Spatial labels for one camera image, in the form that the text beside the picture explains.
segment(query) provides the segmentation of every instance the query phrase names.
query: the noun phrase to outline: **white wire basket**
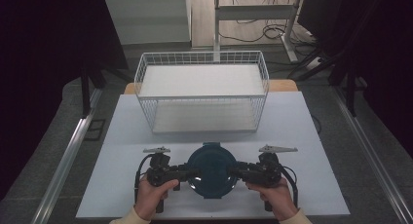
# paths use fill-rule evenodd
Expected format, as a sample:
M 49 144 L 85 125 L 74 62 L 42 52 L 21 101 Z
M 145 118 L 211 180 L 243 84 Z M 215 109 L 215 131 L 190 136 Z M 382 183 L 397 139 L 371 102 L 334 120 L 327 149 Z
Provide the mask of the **white wire basket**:
M 152 132 L 257 131 L 269 83 L 261 52 L 145 53 L 134 88 Z

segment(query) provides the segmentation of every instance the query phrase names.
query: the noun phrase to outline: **hand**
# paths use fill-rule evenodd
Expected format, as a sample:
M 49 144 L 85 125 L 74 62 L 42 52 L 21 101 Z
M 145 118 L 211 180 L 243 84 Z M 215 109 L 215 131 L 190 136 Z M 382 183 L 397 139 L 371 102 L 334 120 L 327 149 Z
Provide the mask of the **hand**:
M 277 187 L 272 188 L 266 188 L 248 182 L 245 185 L 248 189 L 259 192 L 261 200 L 271 204 L 273 213 L 279 221 L 289 219 L 298 212 L 289 194 L 288 184 L 285 178 L 280 180 Z
M 134 211 L 136 214 L 144 219 L 151 220 L 155 215 L 156 206 L 160 200 L 164 200 L 168 197 L 168 190 L 178 185 L 177 179 L 168 181 L 159 187 L 152 186 L 146 175 L 139 181 L 139 190 L 137 192 L 136 204 L 134 205 Z

